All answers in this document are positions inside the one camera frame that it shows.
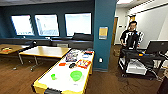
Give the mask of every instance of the box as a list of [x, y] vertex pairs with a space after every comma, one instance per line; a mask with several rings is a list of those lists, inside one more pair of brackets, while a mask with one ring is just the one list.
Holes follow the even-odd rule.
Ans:
[[114, 56], [120, 56], [120, 50], [114, 49]]

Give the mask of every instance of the light fixture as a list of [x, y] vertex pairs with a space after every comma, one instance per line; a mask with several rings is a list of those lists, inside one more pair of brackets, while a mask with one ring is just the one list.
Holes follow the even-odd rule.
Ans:
[[119, 0], [118, 2], [117, 2], [117, 4], [128, 4], [128, 3], [130, 3], [130, 2], [132, 2], [133, 0]]

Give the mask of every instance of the person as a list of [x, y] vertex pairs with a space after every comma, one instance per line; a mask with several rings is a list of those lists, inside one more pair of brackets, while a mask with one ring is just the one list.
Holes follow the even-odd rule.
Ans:
[[120, 58], [124, 57], [122, 49], [136, 48], [139, 47], [140, 42], [142, 41], [143, 33], [136, 31], [137, 22], [132, 21], [129, 23], [128, 29], [125, 30], [121, 37], [121, 49], [120, 49]]

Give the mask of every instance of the yellow tabletop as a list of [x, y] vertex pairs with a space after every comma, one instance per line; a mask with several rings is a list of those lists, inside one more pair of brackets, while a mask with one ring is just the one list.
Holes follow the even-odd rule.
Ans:
[[71, 48], [37, 46], [29, 50], [23, 51], [19, 54], [62, 58], [70, 49]]
[[[10, 53], [16, 52], [18, 50], [24, 49], [26, 47], [28, 47], [28, 46], [25, 46], [25, 45], [1, 44], [0, 45], [0, 54], [10, 54]], [[10, 51], [4, 51], [3, 50], [4, 48], [10, 48], [11, 50]]]

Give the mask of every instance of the cup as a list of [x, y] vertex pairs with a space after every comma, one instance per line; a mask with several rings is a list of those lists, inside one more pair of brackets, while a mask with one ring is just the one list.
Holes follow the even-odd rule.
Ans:
[[52, 80], [55, 80], [56, 78], [55, 78], [55, 74], [52, 74], [51, 75], [51, 78], [52, 78]]

